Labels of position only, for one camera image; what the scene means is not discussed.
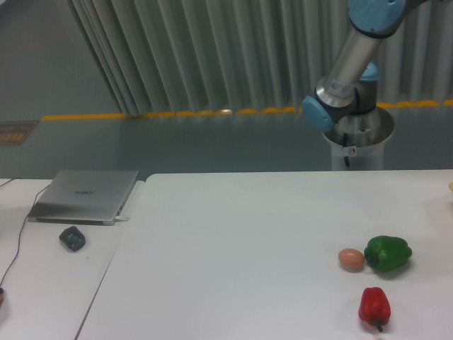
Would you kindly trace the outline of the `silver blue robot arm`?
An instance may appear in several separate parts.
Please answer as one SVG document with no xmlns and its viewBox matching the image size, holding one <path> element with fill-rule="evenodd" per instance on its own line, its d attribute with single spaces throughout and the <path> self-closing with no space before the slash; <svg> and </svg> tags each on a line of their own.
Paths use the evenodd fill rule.
<svg viewBox="0 0 453 340">
<path fill-rule="evenodd" d="M 451 1 L 348 1 L 350 28 L 331 70 L 302 100 L 318 130 L 377 101 L 452 100 Z"/>
</svg>

